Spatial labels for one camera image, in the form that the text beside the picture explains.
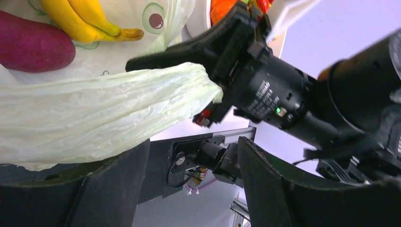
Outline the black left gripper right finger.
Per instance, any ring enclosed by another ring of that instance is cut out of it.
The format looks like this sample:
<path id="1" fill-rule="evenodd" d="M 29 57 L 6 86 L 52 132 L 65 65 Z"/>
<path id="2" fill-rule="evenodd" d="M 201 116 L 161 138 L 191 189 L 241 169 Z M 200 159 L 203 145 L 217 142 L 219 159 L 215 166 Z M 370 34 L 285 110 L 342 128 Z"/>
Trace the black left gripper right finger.
<path id="1" fill-rule="evenodd" d="M 240 137 L 239 165 L 253 227 L 398 227 L 401 181 L 330 181 Z"/>

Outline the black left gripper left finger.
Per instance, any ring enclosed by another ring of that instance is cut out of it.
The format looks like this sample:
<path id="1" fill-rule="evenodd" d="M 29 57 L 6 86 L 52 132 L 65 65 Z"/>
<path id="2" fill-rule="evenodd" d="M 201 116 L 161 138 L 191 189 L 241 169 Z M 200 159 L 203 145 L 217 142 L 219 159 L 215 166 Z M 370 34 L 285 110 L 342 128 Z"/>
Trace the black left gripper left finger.
<path id="1" fill-rule="evenodd" d="M 3 227 L 130 227 L 150 141 L 120 155 L 0 186 Z"/>

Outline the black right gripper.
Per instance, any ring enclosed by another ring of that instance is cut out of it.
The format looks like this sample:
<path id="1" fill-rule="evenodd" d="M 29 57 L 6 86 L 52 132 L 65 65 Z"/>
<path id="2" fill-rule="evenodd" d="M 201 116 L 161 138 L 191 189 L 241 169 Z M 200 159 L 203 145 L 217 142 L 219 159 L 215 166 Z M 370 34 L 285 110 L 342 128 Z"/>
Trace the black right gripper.
<path id="1" fill-rule="evenodd" d="M 267 16 L 258 17 L 237 2 L 215 26 L 163 52 L 135 57 L 125 70 L 162 69 L 192 62 L 205 67 L 224 93 L 193 121 L 209 127 L 221 122 L 229 108 L 252 122 L 266 122 L 281 130 L 317 127 L 313 80 L 274 56 L 265 38 L 271 31 Z"/>

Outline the pale green plastic grocery bag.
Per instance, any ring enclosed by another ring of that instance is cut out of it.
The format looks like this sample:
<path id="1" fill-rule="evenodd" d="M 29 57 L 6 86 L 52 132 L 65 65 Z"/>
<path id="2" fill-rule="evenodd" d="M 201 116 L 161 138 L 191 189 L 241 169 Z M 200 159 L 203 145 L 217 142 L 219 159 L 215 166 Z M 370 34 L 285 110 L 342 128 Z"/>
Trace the pale green plastic grocery bag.
<path id="1" fill-rule="evenodd" d="M 0 162 L 41 171 L 121 154 L 219 103 L 223 92 L 191 60 L 127 72 L 131 58 L 181 41 L 193 0 L 102 0 L 107 19 L 140 28 L 136 42 L 73 42 L 60 70 L 0 65 Z"/>

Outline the yellow banana bunch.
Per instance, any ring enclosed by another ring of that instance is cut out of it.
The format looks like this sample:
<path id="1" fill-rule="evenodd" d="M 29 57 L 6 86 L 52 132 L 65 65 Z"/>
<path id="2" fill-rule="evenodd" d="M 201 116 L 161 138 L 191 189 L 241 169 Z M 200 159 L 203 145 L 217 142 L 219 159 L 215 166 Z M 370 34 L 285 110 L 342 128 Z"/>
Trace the yellow banana bunch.
<path id="1" fill-rule="evenodd" d="M 96 41 L 138 41 L 139 28 L 120 28 L 109 22 L 97 0 L 42 0 L 49 18 L 72 39 L 90 44 Z"/>

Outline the purple toy sweet potato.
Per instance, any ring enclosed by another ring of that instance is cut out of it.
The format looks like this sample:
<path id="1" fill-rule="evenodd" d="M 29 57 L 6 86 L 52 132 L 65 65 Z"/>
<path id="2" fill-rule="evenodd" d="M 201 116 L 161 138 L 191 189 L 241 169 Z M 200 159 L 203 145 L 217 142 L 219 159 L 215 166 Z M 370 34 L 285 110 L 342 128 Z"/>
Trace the purple toy sweet potato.
<path id="1" fill-rule="evenodd" d="M 0 63 L 7 69 L 29 73 L 69 66 L 76 48 L 55 26 L 0 12 Z"/>

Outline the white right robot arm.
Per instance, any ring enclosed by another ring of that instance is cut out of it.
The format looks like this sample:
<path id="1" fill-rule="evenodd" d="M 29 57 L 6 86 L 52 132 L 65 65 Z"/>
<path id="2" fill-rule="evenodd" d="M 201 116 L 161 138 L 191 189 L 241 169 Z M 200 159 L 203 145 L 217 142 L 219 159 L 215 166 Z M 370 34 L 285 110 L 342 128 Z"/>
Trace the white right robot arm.
<path id="1" fill-rule="evenodd" d="M 126 71 L 201 64 L 223 89 L 193 122 L 220 123 L 229 109 L 266 122 L 314 146 L 305 160 L 319 160 L 325 177 L 365 182 L 401 174 L 401 32 L 326 68 L 315 79 L 276 57 L 267 15 L 236 3 L 216 25 L 165 51 L 136 57 Z"/>

